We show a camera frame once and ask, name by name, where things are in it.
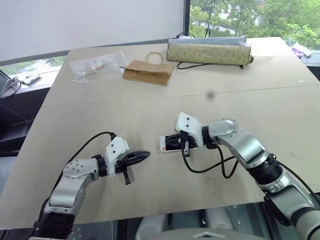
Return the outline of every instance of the electrical cord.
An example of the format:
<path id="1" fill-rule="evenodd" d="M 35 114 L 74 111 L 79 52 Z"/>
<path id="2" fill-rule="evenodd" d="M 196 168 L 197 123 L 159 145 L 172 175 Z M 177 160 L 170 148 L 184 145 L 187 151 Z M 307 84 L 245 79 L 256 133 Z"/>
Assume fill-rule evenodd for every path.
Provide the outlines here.
<path id="1" fill-rule="evenodd" d="M 233 168 L 230 172 L 229 175 L 226 174 L 226 170 L 225 170 L 225 161 L 224 159 L 224 154 L 222 153 L 221 148 L 217 145 L 216 148 L 218 149 L 219 153 L 220 153 L 220 157 L 221 157 L 221 170 L 222 170 L 222 175 L 225 179 L 229 179 L 233 176 L 233 174 L 235 173 L 237 166 L 238 166 L 238 161 L 235 161 L 235 164 L 233 165 Z"/>
<path id="2" fill-rule="evenodd" d="M 68 162 L 66 163 L 66 165 L 68 163 L 70 163 L 73 159 L 75 159 L 75 157 L 92 141 L 94 140 L 95 138 L 99 137 L 100 135 L 104 135 L 104 134 L 109 134 L 110 137 L 111 137 L 111 140 L 113 140 L 117 135 L 114 133 L 114 132 L 111 132 L 111 131 L 103 131 L 103 132 L 100 132 L 96 135 L 94 135 L 93 137 L 91 137 L 88 141 L 85 142 L 85 144 L 78 150 L 76 151 L 76 153 L 68 160 Z M 61 178 L 62 178 L 62 175 L 63 175 L 63 170 L 61 171 L 58 179 L 56 180 L 55 184 L 54 184 L 54 187 L 52 188 L 52 191 L 50 193 L 50 196 L 51 194 L 53 193 L 53 191 L 55 190 L 56 186 L 59 184 Z M 44 213 L 44 209 L 45 209 L 45 206 L 46 206 L 46 203 L 47 201 L 49 200 L 50 197 L 48 197 L 42 204 L 41 206 L 41 209 L 40 209 L 40 213 L 39 213 L 39 217 L 38 217 L 38 221 L 40 221 L 43 213 Z"/>
<path id="3" fill-rule="evenodd" d="M 204 37 L 207 37 L 207 33 L 209 32 L 208 38 L 210 38 L 211 30 L 209 28 L 206 29 Z"/>
<path id="4" fill-rule="evenodd" d="M 315 201 L 319 204 L 320 206 L 320 200 L 319 198 L 316 196 L 316 194 L 314 193 L 314 191 L 312 191 L 312 189 L 308 186 L 308 184 L 306 184 L 305 181 L 303 181 L 303 179 L 301 177 L 299 177 L 293 170 L 291 170 L 289 167 L 287 167 L 286 165 L 284 165 L 283 163 L 276 161 L 280 166 L 284 167 L 286 170 L 288 170 L 293 176 L 295 176 L 304 186 L 305 188 L 309 191 L 309 193 L 311 194 L 311 196 L 315 199 Z"/>
<path id="5" fill-rule="evenodd" d="M 185 155 L 185 150 L 184 150 L 185 141 L 183 140 L 183 137 L 184 136 L 183 136 L 183 133 L 181 131 L 180 132 L 180 139 L 181 139 L 180 147 L 181 147 L 182 158 L 183 158 L 185 166 L 188 168 L 188 170 L 190 172 L 195 173 L 195 174 L 203 174 L 203 173 L 208 172 L 208 171 L 218 167 L 219 165 L 221 165 L 222 166 L 222 175 L 224 176 L 224 178 L 229 179 L 229 178 L 231 178 L 233 176 L 233 174 L 235 173 L 237 165 L 238 165 L 239 162 L 238 161 L 235 162 L 235 164 L 234 164 L 234 166 L 233 166 L 233 168 L 231 170 L 231 173 L 229 175 L 227 175 L 226 172 L 225 172 L 225 162 L 227 162 L 227 161 L 229 161 L 231 159 L 234 159 L 235 156 L 231 156 L 231 157 L 228 157 L 227 159 L 224 159 L 224 155 L 223 155 L 222 150 L 221 150 L 221 148 L 219 146 L 217 146 L 217 149 L 218 149 L 218 151 L 220 153 L 220 159 L 221 159 L 220 162 L 218 162 L 218 163 L 216 163 L 216 164 L 214 164 L 214 165 L 212 165 L 212 166 L 210 166 L 210 167 L 208 167 L 206 169 L 203 169 L 203 170 L 194 170 L 194 169 L 192 169 L 190 167 L 190 165 L 189 165 L 189 163 L 187 161 L 186 155 Z"/>
<path id="6" fill-rule="evenodd" d="M 177 67 L 178 69 L 191 69 L 191 68 L 200 67 L 200 66 L 213 65 L 213 63 L 203 63 L 203 64 L 198 64 L 198 65 L 192 65 L 192 66 L 186 66 L 186 67 L 179 67 L 180 64 L 183 64 L 183 63 L 184 63 L 184 61 L 179 62 L 176 67 Z"/>
<path id="7" fill-rule="evenodd" d="M 193 37 L 194 39 L 196 38 L 195 35 L 193 35 L 191 32 L 188 32 L 188 31 L 180 32 L 175 38 L 178 39 L 179 37 L 184 36 L 185 34 L 187 34 L 190 37 Z"/>
<path id="8" fill-rule="evenodd" d="M 0 92 L 0 98 L 1 99 L 10 98 L 13 95 L 15 95 L 20 88 L 21 88 L 21 82 L 19 82 L 19 78 L 17 76 L 14 78 L 11 78 L 4 84 L 3 89 Z M 4 96 L 4 94 L 10 89 L 13 89 L 13 92 L 8 96 Z"/>

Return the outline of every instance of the window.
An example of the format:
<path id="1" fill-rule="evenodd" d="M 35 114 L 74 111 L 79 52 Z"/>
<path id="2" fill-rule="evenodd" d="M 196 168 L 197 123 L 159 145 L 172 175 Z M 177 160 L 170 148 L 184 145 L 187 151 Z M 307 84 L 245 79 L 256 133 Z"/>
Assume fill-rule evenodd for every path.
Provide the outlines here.
<path id="1" fill-rule="evenodd" d="M 281 37 L 320 49 L 320 0 L 191 0 L 185 24 L 196 37 L 209 28 L 211 37 Z"/>
<path id="2" fill-rule="evenodd" d="M 57 56 L 0 66 L 0 69 L 10 77 L 41 74 L 59 70 L 59 67 L 64 63 L 64 60 L 65 56 Z"/>

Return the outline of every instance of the purple object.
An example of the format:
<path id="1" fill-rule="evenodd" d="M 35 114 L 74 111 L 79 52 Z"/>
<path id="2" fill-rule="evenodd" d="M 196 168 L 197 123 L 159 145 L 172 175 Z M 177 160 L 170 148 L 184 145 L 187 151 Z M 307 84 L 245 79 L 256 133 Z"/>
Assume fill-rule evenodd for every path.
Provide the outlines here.
<path id="1" fill-rule="evenodd" d="M 299 50 L 297 50 L 297 49 L 295 49 L 295 48 L 291 48 L 291 50 L 292 50 L 292 52 L 294 52 L 294 54 L 298 57 L 298 58 L 302 58 L 302 56 L 305 54 L 304 52 L 302 52 L 302 51 L 299 51 Z"/>

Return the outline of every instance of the white bracket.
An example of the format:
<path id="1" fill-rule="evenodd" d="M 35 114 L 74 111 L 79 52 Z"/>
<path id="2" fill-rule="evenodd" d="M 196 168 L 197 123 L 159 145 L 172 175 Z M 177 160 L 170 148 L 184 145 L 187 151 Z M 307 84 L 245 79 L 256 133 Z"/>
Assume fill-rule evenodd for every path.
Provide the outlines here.
<path id="1" fill-rule="evenodd" d="M 194 138 L 198 148 L 204 147 L 204 140 L 202 138 L 202 124 L 193 116 L 184 112 L 180 112 L 176 119 L 175 129 L 177 131 L 184 131 Z"/>
<path id="2" fill-rule="evenodd" d="M 115 175 L 116 162 L 128 151 L 129 146 L 127 141 L 118 136 L 116 136 L 105 148 L 104 160 L 106 162 L 106 170 L 109 176 Z"/>

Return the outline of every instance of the brown paper bag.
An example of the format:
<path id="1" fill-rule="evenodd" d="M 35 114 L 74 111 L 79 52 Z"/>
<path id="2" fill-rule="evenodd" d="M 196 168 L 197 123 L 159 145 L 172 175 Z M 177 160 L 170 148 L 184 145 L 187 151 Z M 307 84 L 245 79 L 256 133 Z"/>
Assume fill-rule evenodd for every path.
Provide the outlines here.
<path id="1" fill-rule="evenodd" d="M 161 56 L 161 64 L 149 63 L 148 59 L 151 54 Z M 145 61 L 132 61 L 124 68 L 123 78 L 149 84 L 157 84 L 167 86 L 174 66 L 171 64 L 163 64 L 164 57 L 159 52 L 150 52 Z"/>

